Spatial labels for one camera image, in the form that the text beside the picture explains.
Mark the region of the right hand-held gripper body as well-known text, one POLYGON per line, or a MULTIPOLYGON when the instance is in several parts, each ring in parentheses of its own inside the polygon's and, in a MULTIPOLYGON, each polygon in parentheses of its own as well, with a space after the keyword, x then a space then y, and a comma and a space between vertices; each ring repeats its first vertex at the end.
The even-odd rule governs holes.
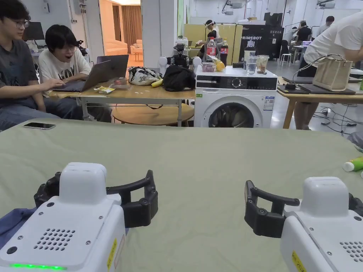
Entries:
POLYGON ((361 272, 363 218, 348 209, 336 177, 310 177, 298 207, 284 207, 280 251, 290 272, 361 272))

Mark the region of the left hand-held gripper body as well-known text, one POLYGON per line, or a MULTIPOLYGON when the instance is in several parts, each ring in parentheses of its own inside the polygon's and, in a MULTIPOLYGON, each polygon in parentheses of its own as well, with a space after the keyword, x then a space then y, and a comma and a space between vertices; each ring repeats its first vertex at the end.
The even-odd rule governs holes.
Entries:
POLYGON ((106 193, 107 170, 69 163, 59 194, 1 248, 2 272, 116 272, 125 242, 121 196, 106 193))

